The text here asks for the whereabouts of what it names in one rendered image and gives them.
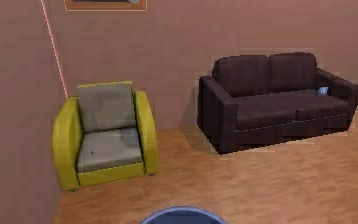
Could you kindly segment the dark brown two-seat sofa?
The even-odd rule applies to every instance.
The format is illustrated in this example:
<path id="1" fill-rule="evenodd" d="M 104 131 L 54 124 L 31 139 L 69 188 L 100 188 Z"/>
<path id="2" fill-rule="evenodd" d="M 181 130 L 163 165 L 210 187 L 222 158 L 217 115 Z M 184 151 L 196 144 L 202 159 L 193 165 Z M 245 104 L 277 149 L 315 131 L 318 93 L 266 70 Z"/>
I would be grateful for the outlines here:
<path id="1" fill-rule="evenodd" d="M 197 124 L 227 154 L 346 131 L 357 106 L 358 85 L 311 53 L 228 56 L 199 78 Z"/>

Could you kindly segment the orange framed wall picture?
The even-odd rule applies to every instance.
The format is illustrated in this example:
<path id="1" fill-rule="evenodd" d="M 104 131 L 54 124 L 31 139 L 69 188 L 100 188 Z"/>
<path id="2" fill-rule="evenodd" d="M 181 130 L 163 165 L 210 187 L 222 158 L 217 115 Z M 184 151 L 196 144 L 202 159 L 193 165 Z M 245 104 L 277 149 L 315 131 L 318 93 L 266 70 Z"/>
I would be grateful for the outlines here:
<path id="1" fill-rule="evenodd" d="M 147 0 L 64 0 L 67 11 L 146 11 Z"/>

